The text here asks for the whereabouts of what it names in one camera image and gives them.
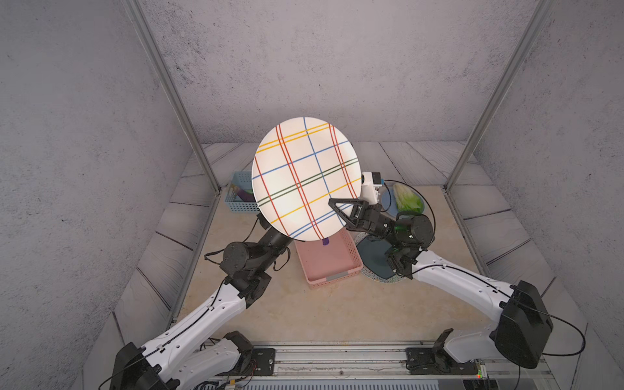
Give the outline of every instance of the purple object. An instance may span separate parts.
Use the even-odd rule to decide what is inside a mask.
[[[255,202],[256,198],[253,196],[252,193],[248,193],[242,189],[238,189],[238,191],[236,191],[236,194],[238,195],[239,198],[241,198],[243,200],[243,202]]]

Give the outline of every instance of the marble surface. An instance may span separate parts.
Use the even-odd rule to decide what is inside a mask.
[[[418,187],[418,190],[431,203],[439,224],[431,249],[477,271],[440,187]],[[219,250],[232,240],[244,239],[254,221],[254,214],[232,213],[221,200],[203,253]],[[256,227],[250,241],[257,241],[263,234]],[[219,329],[215,337],[239,330],[255,342],[435,340],[447,328],[473,328],[487,321],[467,303],[416,281],[384,284],[358,275],[312,290],[294,244],[291,251],[290,262],[277,275],[273,270],[268,271],[273,279],[262,298]],[[214,256],[213,260],[221,261],[221,256]],[[284,261],[286,255],[278,259],[278,266]],[[200,259],[179,319],[214,292],[224,276],[217,265]]]

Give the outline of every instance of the plate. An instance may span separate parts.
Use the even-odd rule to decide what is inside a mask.
[[[394,191],[392,191],[392,187],[390,187],[390,191],[386,190],[383,194],[381,194],[381,209],[387,209],[386,213],[388,213],[390,217],[396,218],[396,214],[399,210],[396,208],[396,198],[394,198]]]
[[[281,233],[301,241],[337,233],[344,222],[329,198],[358,198],[358,156],[328,122],[299,117],[272,128],[260,142],[251,167],[258,208]],[[341,205],[347,215],[351,205]]]

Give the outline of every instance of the green vegetable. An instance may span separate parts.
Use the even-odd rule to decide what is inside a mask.
[[[400,212],[413,211],[422,214],[425,206],[422,199],[406,185],[395,184],[392,186],[394,198],[396,199],[396,208]]]

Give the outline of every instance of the metal frame pole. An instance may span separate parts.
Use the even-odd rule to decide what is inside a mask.
[[[215,218],[215,213],[217,212],[217,207],[219,206],[220,199],[221,195],[216,194],[215,198],[212,201],[212,205],[210,206],[210,213],[208,214],[208,218],[206,219],[206,224],[204,224],[203,226],[202,234],[199,236],[199,241],[197,241],[195,250],[193,250],[193,256],[191,257],[191,261],[188,264],[184,280],[182,281],[182,286],[180,287],[180,292],[178,293],[178,298],[171,308],[171,313],[169,315],[169,319],[167,320],[167,328],[169,328],[172,323],[177,322],[178,320],[178,315],[180,314],[180,310],[182,310],[182,305],[184,305],[184,299],[186,299],[187,297],[188,287],[191,285],[191,279],[193,278],[193,274],[195,273],[197,262],[202,257],[202,249],[204,244],[206,243],[206,238],[208,238],[208,229],[210,229],[212,220]]]
[[[496,110],[499,108],[505,94],[513,83],[515,75],[518,73],[520,66],[533,46],[533,43],[535,43],[535,40],[539,36],[546,20],[548,20],[548,16],[550,15],[555,3],[555,0],[540,0],[537,4],[535,12],[529,21],[529,25],[525,29],[524,34],[522,34],[520,41],[514,49],[513,54],[509,58],[509,61],[507,62],[507,65],[505,66],[505,69],[503,70],[492,95],[490,96],[490,100],[485,105],[477,124],[474,126],[474,129],[472,129],[472,132],[468,137],[468,141],[466,142],[466,146],[459,155],[459,160],[453,168],[451,176],[449,176],[449,179],[444,185],[447,192],[451,192],[451,189],[457,182],[459,175],[468,163],[468,159],[477,148],[477,145],[479,144],[479,141],[481,141],[481,137],[483,137],[487,126],[490,124]]]
[[[203,152],[202,145],[197,139],[197,134],[195,133],[195,129],[193,128],[193,124],[191,123],[190,117],[184,105],[182,104],[182,100],[180,95],[178,94],[175,85],[173,84],[173,80],[169,71],[167,70],[167,66],[160,55],[160,51],[158,50],[158,46],[154,41],[154,36],[152,35],[152,31],[147,25],[147,21],[145,20],[145,16],[143,11],[141,10],[141,6],[137,0],[124,0],[124,4],[126,7],[126,11],[132,24],[134,25],[137,34],[139,35],[139,39],[143,44],[143,48],[147,53],[156,73],[158,75],[158,79],[160,79],[160,83],[162,84],[163,89],[175,111],[175,115],[178,117],[180,121],[180,125],[182,126],[182,130],[184,134],[188,138],[188,142],[197,156],[197,160],[199,161],[200,166],[203,171],[206,173],[208,180],[210,181],[210,185],[214,189],[215,193],[218,193],[220,190],[219,183],[215,177],[215,174],[212,172],[212,168],[210,168],[210,164],[208,163],[208,159],[206,158],[205,153]]]

